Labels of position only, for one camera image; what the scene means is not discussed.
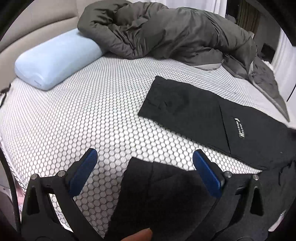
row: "mattress cover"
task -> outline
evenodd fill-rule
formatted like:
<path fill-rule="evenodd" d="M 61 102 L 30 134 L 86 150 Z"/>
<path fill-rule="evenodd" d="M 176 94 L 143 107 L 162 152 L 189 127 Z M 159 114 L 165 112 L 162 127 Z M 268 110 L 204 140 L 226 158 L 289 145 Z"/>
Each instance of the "mattress cover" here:
<path fill-rule="evenodd" d="M 32 174 L 55 175 L 88 148 L 96 149 L 98 163 L 74 200 L 104 236 L 131 157 L 193 170 L 192 153 L 202 149 L 223 171 L 260 171 L 139 117 L 156 75 L 209 90 L 285 122 L 254 86 L 223 67 L 205 71 L 171 59 L 127 60 L 108 53 L 49 91 L 19 78 L 12 82 L 0 109 L 0 145 L 24 190 Z M 67 224 L 54 196 L 52 201 L 60 221 Z"/>

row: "comforter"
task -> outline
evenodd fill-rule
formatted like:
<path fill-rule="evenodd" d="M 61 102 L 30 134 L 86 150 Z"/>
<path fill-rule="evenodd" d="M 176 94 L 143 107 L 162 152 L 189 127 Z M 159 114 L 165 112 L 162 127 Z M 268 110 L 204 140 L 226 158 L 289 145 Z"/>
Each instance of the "comforter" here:
<path fill-rule="evenodd" d="M 272 71 L 258 63 L 251 35 L 217 14 L 169 9 L 154 2 L 104 0 L 88 5 L 77 27 L 100 47 L 124 58 L 172 58 L 204 70 L 223 65 L 235 77 L 248 79 L 289 121 Z"/>

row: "black cable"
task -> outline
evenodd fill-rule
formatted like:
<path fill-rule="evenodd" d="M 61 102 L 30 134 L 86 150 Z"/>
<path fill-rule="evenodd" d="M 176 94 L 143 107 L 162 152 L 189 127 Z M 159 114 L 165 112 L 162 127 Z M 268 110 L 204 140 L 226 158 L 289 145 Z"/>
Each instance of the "black cable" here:
<path fill-rule="evenodd" d="M 1 148 L 0 148 L 0 161 L 2 163 L 3 169 L 5 171 L 5 174 L 6 174 L 6 177 L 8 180 L 8 184 L 10 187 L 12 204 L 13 204 L 13 211 L 14 211 L 14 215 L 15 215 L 15 226 L 16 226 L 17 232 L 20 234 L 21 233 L 21 224 L 20 224 L 20 211 L 18 208 L 18 201 L 17 201 L 17 191 L 15 189 L 15 182 L 13 180 L 13 176 L 11 174 L 9 165 L 7 163 L 5 155 L 4 155 Z"/>
<path fill-rule="evenodd" d="M 7 96 L 7 92 L 10 90 L 10 87 L 11 87 L 11 83 L 9 84 L 9 86 L 8 86 L 7 88 L 5 88 L 5 89 L 3 89 L 3 90 L 0 91 L 0 97 L 1 97 L 1 95 L 4 94 L 4 97 L 3 97 L 3 99 L 2 99 L 2 101 L 1 101 L 1 103 L 0 103 L 0 108 L 1 108 L 2 105 L 4 104 L 4 101 L 5 101 L 6 96 Z"/>
<path fill-rule="evenodd" d="M 295 86 L 294 86 L 294 88 L 293 88 L 293 90 L 292 90 L 292 93 L 289 95 L 289 98 L 287 99 L 287 102 L 288 102 L 288 100 L 290 99 L 290 97 L 292 96 L 292 94 L 293 94 L 295 88 L 296 88 L 296 84 L 295 84 Z"/>

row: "beige headboard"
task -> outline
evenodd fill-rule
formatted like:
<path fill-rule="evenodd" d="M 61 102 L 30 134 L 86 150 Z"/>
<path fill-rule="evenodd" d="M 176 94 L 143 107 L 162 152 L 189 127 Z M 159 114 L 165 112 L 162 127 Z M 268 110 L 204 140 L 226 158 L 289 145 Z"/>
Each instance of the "beige headboard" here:
<path fill-rule="evenodd" d="M 14 64 L 24 51 L 77 27 L 84 8 L 98 0 L 34 0 L 0 41 L 0 90 L 15 78 Z"/>

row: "pillow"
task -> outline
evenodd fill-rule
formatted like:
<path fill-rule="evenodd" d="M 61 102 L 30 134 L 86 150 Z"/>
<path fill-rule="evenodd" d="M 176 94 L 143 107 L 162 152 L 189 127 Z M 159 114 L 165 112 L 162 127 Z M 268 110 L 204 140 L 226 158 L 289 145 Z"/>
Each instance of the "pillow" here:
<path fill-rule="evenodd" d="M 73 29 L 22 53 L 15 62 L 15 73 L 26 83 L 49 90 L 104 53 Z"/>

